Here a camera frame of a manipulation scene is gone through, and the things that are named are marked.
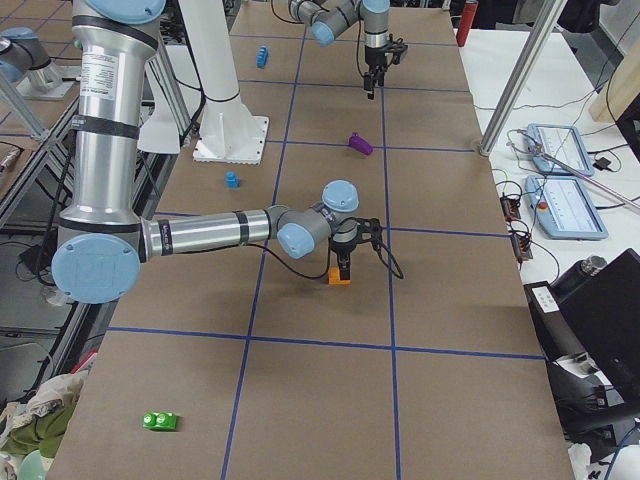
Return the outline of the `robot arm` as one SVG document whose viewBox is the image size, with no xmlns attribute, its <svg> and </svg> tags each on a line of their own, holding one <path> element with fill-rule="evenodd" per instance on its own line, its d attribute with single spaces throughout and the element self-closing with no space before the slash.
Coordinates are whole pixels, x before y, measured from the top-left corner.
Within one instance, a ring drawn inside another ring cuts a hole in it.
<svg viewBox="0 0 640 480">
<path fill-rule="evenodd" d="M 361 73 L 363 90 L 370 100 L 375 88 L 384 85 L 389 66 L 397 65 L 406 51 L 401 39 L 395 41 L 389 31 L 389 1 L 338 1 L 324 7 L 324 1 L 288 1 L 291 18 L 311 29 L 320 46 L 328 46 L 357 24 L 364 29 L 364 58 L 368 70 Z"/>
<path fill-rule="evenodd" d="M 343 235 L 359 206 L 356 187 L 328 183 L 304 211 L 257 210 L 157 219 L 163 178 L 139 194 L 140 109 L 148 64 L 161 55 L 161 1 L 77 1 L 72 30 L 82 46 L 74 186 L 59 215 L 50 273 L 56 288 L 84 304 L 119 299 L 155 257 L 203 253 L 277 240 L 298 259 Z"/>
</svg>

